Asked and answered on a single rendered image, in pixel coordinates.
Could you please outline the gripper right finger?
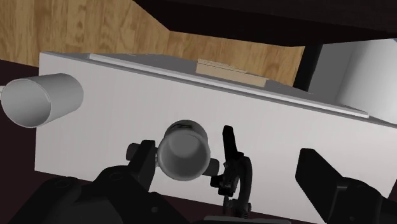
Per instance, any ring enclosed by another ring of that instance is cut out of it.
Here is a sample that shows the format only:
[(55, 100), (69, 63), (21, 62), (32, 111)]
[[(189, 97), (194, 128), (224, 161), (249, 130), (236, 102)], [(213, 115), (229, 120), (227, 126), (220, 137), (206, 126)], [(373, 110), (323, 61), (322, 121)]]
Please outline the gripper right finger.
[(314, 149), (300, 150), (295, 179), (326, 224), (397, 224), (397, 202), (342, 176)]

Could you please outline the white table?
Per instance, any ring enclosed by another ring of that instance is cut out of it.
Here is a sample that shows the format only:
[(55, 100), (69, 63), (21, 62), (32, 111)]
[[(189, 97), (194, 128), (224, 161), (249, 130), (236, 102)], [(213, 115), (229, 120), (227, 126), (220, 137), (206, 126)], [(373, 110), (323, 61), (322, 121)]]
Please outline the white table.
[(161, 141), (170, 124), (193, 120), (211, 155), (224, 159), (222, 130), (251, 159), (251, 203), (259, 213), (322, 223), (295, 180), (302, 148), (343, 176), (388, 196), (397, 181), (397, 126), (275, 82), (270, 90), (199, 76), (196, 63), (166, 55), (43, 52), (39, 73), (65, 73), (83, 87), (82, 105), (36, 131), (35, 169), (91, 181), (127, 163), (130, 143)]

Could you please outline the tan wooden block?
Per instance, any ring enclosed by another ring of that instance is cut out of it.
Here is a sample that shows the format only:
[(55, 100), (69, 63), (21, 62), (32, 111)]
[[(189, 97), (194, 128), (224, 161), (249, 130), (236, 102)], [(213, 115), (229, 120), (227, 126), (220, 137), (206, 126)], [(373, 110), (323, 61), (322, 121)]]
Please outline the tan wooden block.
[(264, 87), (267, 79), (263, 76), (249, 74), (245, 70), (237, 69), (227, 64), (210, 60), (198, 59), (196, 73), (213, 76), (216, 78), (236, 81), (257, 87)]

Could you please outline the grey cup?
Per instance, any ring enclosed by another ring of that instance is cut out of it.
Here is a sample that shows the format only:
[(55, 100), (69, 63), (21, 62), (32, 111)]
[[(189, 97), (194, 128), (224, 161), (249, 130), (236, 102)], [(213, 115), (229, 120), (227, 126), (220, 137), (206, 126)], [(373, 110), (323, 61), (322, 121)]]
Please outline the grey cup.
[(15, 79), (0, 89), (5, 115), (25, 128), (37, 128), (76, 111), (83, 98), (80, 82), (64, 73)]
[(157, 150), (162, 172), (177, 181), (191, 181), (207, 170), (211, 160), (208, 136), (193, 120), (179, 120), (165, 131)]

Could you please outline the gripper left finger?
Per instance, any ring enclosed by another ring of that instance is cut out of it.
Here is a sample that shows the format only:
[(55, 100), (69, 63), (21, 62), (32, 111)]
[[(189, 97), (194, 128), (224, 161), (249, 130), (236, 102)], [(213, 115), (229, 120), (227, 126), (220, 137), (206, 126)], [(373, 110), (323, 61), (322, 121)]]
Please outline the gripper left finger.
[(57, 177), (41, 184), (8, 224), (190, 224), (159, 193), (150, 192), (154, 140), (138, 144), (128, 165), (104, 169), (93, 182)]

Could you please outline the dark grey cylinder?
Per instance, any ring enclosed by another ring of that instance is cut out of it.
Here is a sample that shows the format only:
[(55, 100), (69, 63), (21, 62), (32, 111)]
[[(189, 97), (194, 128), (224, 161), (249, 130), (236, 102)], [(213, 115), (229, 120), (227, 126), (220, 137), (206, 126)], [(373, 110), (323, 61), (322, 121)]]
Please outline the dark grey cylinder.
[[(131, 160), (139, 147), (140, 147), (140, 144), (137, 144), (137, 143), (129, 144), (127, 147), (127, 152), (126, 152), (126, 160)], [(207, 169), (205, 170), (205, 172), (203, 173), (203, 175), (204, 176), (217, 176), (218, 172), (219, 172), (219, 161), (215, 158), (211, 158), (209, 165), (208, 165)]]

